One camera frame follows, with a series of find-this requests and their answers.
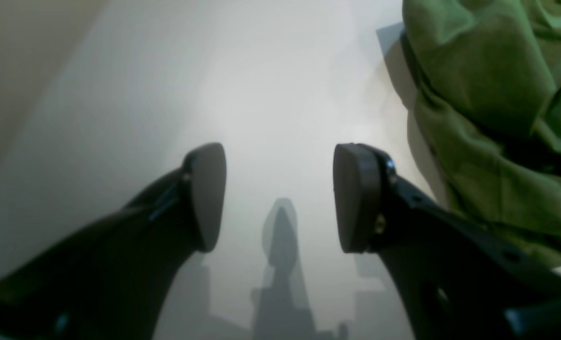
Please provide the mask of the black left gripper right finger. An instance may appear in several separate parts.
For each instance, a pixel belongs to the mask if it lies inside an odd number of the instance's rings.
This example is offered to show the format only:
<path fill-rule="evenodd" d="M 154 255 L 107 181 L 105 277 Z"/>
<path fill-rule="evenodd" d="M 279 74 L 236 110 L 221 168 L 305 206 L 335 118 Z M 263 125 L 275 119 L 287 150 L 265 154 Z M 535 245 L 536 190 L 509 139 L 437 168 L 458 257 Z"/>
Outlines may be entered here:
<path fill-rule="evenodd" d="M 384 263 L 418 340 L 561 340 L 561 276 L 439 207 L 366 144 L 337 144 L 345 253 Z"/>

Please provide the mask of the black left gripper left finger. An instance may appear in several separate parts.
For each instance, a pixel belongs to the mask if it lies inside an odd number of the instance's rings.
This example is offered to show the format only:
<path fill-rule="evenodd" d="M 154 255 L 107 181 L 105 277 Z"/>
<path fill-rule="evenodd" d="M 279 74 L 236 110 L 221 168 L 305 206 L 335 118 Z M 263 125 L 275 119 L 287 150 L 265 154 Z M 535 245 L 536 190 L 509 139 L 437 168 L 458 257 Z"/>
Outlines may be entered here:
<path fill-rule="evenodd" d="M 203 144 L 120 210 L 1 278 L 0 336 L 150 340 L 177 271 L 217 244 L 226 177 L 223 145 Z"/>

